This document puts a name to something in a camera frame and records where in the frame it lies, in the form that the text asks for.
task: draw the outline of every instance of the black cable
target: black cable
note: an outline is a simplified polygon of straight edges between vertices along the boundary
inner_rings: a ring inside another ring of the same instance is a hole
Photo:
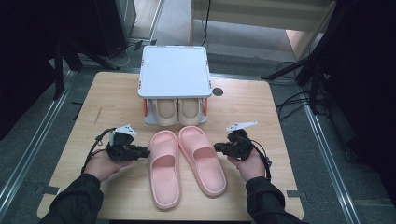
[[[286,115],[286,116],[284,116],[284,117],[281,117],[281,112],[282,112],[282,109],[283,109],[283,107],[284,107],[285,105],[292,105],[292,104],[299,104],[299,103],[309,102],[309,98],[291,100],[292,98],[294,98],[294,97],[296,97],[296,96],[298,96],[298,95],[300,95],[300,94],[309,93],[309,92],[310,92],[310,91],[302,91],[302,92],[296,93],[296,94],[292,95],[291,97],[289,97],[288,99],[286,99],[282,104],[276,105],[276,108],[278,108],[277,117],[278,117],[279,121],[282,121],[282,120],[288,118],[289,116],[291,116],[292,114],[294,114],[296,111],[298,111],[299,109],[303,108],[305,105],[309,105],[309,103],[308,103],[308,104],[303,104],[303,105],[299,106],[298,108],[292,110],[288,115]],[[318,92],[318,94],[321,94],[321,95],[324,95],[324,96],[327,95],[326,93],[321,93],[321,92]],[[317,101],[317,105],[326,105],[326,101],[323,100],[323,99],[318,100],[318,101]]]
[[[306,105],[309,105],[309,103],[308,103],[308,104],[300,105],[299,107],[293,109],[288,115],[283,116],[282,118],[280,118],[279,121],[283,121],[284,119],[290,117],[292,114],[294,114],[295,112],[297,112],[298,110],[300,110],[301,108],[303,108],[303,107],[306,106]]]
[[[92,152],[93,152],[93,150],[95,149],[95,147],[96,147],[96,146],[101,146],[101,145],[102,145],[102,139],[103,139],[103,137],[104,137],[107,133],[113,132],[114,130],[116,130],[116,128],[106,129],[106,130],[104,130],[100,135],[96,136],[96,138],[95,138],[96,141],[95,141],[95,143],[93,144],[93,146],[91,147],[90,152],[88,153],[87,158],[85,159],[84,165],[83,165],[82,168],[81,168],[81,174],[84,173],[85,167],[87,166],[87,164],[88,164],[88,162],[90,161],[90,159],[92,158],[92,156],[95,155],[96,153],[98,153],[99,151],[101,151],[101,150],[95,151],[95,152],[92,154]]]
[[[253,147],[259,153],[260,158],[262,159],[262,163],[264,164],[265,179],[267,179],[268,182],[271,182],[272,177],[271,177],[270,166],[271,166],[272,163],[271,163],[270,159],[267,157],[267,154],[265,152],[264,147],[262,145],[260,145],[260,143],[254,141],[254,140],[251,140],[250,138],[244,138],[244,137],[241,137],[241,136],[238,136],[238,135],[236,137],[239,138],[239,139],[242,139],[245,142],[247,142],[248,144],[250,144],[251,147]],[[262,152],[260,152],[260,150],[252,142],[254,142],[257,145],[259,145],[262,148]]]
[[[202,45],[204,45],[204,43],[206,42],[206,38],[207,38],[207,21],[209,20],[209,11],[210,11],[210,4],[212,3],[211,0],[209,0],[209,5],[207,6],[207,13],[206,13],[206,24],[205,24],[205,39],[204,42],[202,42]]]
[[[282,62],[282,63],[279,63],[279,64],[276,66],[276,71],[277,71],[277,72],[279,72],[279,67],[280,67],[280,65],[282,65],[282,64],[284,64],[284,63],[294,63],[294,62]],[[293,74],[294,74],[294,77],[287,77],[286,74],[285,74],[285,75],[284,75],[284,78],[295,79],[295,78],[297,77],[296,70],[293,70]]]
[[[310,61],[310,55],[306,56],[305,58],[303,58],[302,60],[300,60],[299,62],[293,63],[290,66],[283,68],[280,71],[277,71],[275,73],[273,73],[272,75],[268,75],[268,76],[261,76],[261,79],[265,79],[265,80],[274,80],[278,77],[282,77],[284,75],[286,75],[287,73],[294,71],[300,67],[305,67],[305,68],[310,68],[310,66],[308,66],[308,64],[306,64],[307,62]]]
[[[297,94],[292,95],[292,96],[289,97],[288,99],[286,99],[285,102],[283,102],[283,105],[281,105],[281,106],[279,107],[279,111],[278,111],[277,117],[280,119],[280,114],[281,114],[282,108],[283,108],[283,106],[285,105],[285,103],[286,103],[287,101],[291,100],[292,98],[294,98],[294,97],[296,97],[296,96],[298,96],[298,95],[304,94],[304,93],[309,93],[309,91],[302,91],[302,92],[299,92],[299,93],[297,93]]]

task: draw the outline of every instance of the human hand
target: human hand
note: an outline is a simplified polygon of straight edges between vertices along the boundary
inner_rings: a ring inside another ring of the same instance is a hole
[[[264,163],[262,163],[260,154],[256,150],[252,150],[244,161],[234,157],[227,157],[227,160],[236,166],[236,169],[239,170],[239,174],[246,182],[254,177],[265,176]]]
[[[113,161],[103,150],[92,156],[85,167],[84,174],[94,175],[100,182],[103,182],[119,172],[121,168],[131,164],[132,161]]]

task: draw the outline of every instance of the slide sandal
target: slide sandal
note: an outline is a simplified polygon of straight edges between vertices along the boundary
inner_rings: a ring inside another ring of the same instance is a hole
[[[199,98],[178,99],[178,121],[181,125],[198,125],[202,117],[202,100]]]
[[[218,155],[204,131],[195,126],[184,127],[178,133],[178,144],[201,190],[207,196],[220,196],[226,189],[226,180]]]
[[[148,171],[155,205],[168,209],[180,202],[177,137],[171,131],[156,133],[148,146]]]
[[[176,99],[152,100],[154,116],[160,126],[170,126],[177,123]]]

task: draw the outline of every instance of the sleeve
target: sleeve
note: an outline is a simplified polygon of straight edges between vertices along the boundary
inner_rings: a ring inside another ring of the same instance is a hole
[[[55,198],[39,224],[95,223],[103,198],[100,181],[83,174]]]
[[[304,223],[285,211],[282,192],[264,177],[250,179],[246,188],[247,211],[256,223]]]

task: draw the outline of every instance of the shoe rack shelf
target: shoe rack shelf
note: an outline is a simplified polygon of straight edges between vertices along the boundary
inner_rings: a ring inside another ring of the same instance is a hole
[[[209,64],[203,47],[146,46],[140,69],[138,94],[144,99],[145,122],[155,125],[152,100],[202,100],[201,123],[206,122],[207,97],[212,94]]]

